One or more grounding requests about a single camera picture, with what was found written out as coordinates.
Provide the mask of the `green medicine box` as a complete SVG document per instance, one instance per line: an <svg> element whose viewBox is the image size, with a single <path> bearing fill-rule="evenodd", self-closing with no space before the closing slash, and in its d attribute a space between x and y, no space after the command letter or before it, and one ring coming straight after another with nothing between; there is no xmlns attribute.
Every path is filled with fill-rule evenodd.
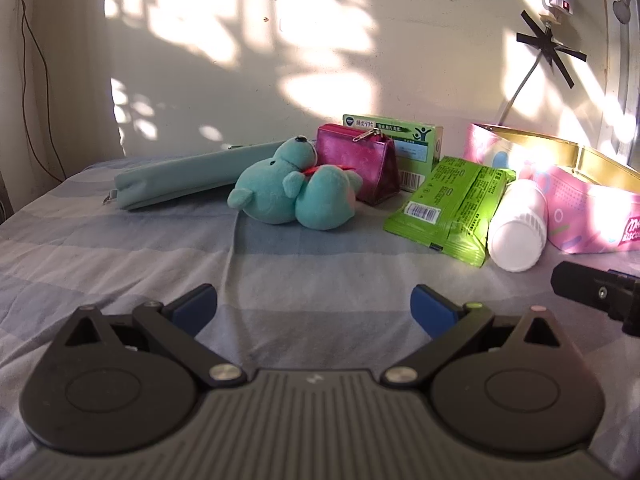
<svg viewBox="0 0 640 480"><path fill-rule="evenodd" d="M439 163L442 126L380 116L343 115L343 125L358 130L377 128L394 140L400 188L414 192Z"/></svg>

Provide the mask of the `striped blue bed sheet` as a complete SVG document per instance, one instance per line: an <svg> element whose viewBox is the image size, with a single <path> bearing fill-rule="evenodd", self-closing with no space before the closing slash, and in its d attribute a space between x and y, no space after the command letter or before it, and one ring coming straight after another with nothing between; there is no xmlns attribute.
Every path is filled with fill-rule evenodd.
<svg viewBox="0 0 640 480"><path fill-rule="evenodd" d="M556 296L547 247L536 266L476 268L387 233L402 205L360 206L341 228L270 226L229 208L216 188L137 211L107 198L132 158L93 165L18 210L1 227L1 474L35 452L18 414L32 368L76 308L126 313L209 283L218 310L200 341L244 370L367 368L380 372L426 335L409 297L427 284L456 304L501 314L551 310L598 376L606 409L592 452L621 476L639 465L639 341L606 314Z"/></svg>

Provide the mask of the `white window frame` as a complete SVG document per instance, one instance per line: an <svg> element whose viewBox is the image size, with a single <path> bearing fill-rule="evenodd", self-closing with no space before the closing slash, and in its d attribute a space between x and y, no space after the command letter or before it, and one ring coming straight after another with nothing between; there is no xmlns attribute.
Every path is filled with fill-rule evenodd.
<svg viewBox="0 0 640 480"><path fill-rule="evenodd" d="M606 71L598 149L628 166L639 163L639 0L622 25L605 0Z"/></svg>

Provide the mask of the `white pill bottle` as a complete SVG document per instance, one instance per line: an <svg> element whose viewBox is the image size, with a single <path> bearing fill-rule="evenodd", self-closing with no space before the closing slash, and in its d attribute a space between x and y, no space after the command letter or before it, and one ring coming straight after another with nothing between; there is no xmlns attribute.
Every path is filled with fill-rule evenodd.
<svg viewBox="0 0 640 480"><path fill-rule="evenodd" d="M548 206L533 180L518 179L506 192L489 223L487 248L502 270L518 273L532 268L547 244Z"/></svg>

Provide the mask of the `magenta zip coin purse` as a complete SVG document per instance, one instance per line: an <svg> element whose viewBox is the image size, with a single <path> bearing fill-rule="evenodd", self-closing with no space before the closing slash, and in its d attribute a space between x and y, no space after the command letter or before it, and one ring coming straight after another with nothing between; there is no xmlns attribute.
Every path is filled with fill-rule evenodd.
<svg viewBox="0 0 640 480"><path fill-rule="evenodd" d="M370 206L400 191L394 140L377 128L359 131L341 125L318 128L316 149L320 165L352 168L362 179L357 200Z"/></svg>

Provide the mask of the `pink macaron biscuit tin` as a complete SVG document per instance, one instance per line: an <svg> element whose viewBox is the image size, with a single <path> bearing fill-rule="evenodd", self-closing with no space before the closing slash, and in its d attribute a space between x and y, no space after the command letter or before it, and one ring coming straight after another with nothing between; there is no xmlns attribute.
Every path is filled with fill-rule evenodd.
<svg viewBox="0 0 640 480"><path fill-rule="evenodd" d="M588 146L473 122L463 157L533 180L548 205L548 240L568 254L639 248L639 173Z"/></svg>

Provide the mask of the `green wet wipes pack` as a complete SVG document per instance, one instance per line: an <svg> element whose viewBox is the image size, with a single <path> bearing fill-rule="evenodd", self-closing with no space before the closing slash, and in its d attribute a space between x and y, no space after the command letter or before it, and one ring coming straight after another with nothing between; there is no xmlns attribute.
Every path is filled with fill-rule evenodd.
<svg viewBox="0 0 640 480"><path fill-rule="evenodd" d="M384 230L479 268L489 223L515 177L511 169L447 156L385 220Z"/></svg>

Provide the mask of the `teal plush bear toy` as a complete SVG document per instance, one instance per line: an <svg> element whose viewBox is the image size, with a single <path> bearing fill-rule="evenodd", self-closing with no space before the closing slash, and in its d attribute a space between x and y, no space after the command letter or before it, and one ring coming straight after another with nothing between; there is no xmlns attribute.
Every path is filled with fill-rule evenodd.
<svg viewBox="0 0 640 480"><path fill-rule="evenodd" d="M362 177L350 167L317 162L306 136L288 139L242 172L227 204L268 224L296 221L315 231L334 230L355 215Z"/></svg>

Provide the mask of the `teal fabric pencil case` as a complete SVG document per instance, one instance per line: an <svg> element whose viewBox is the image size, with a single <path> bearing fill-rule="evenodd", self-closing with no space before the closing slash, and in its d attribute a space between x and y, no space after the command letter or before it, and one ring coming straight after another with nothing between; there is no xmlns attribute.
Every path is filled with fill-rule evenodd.
<svg viewBox="0 0 640 480"><path fill-rule="evenodd" d="M255 162L271 157L283 141L225 148L136 167L114 177L103 203L135 210L232 185Z"/></svg>

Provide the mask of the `black tape cross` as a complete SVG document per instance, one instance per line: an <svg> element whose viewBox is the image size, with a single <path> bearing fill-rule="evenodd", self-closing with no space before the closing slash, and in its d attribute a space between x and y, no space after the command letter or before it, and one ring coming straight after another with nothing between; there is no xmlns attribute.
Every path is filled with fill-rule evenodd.
<svg viewBox="0 0 640 480"><path fill-rule="evenodd" d="M577 58L582 62L587 61L587 55L582 51L571 49L557 42L554 39L551 28L549 26L541 28L525 10L521 12L521 18L532 31L532 34L526 35L518 32L516 34L516 41L537 49L550 66L555 66L559 70L568 88L573 89L575 85L574 80L561 60L560 53L569 55L572 58Z"/></svg>

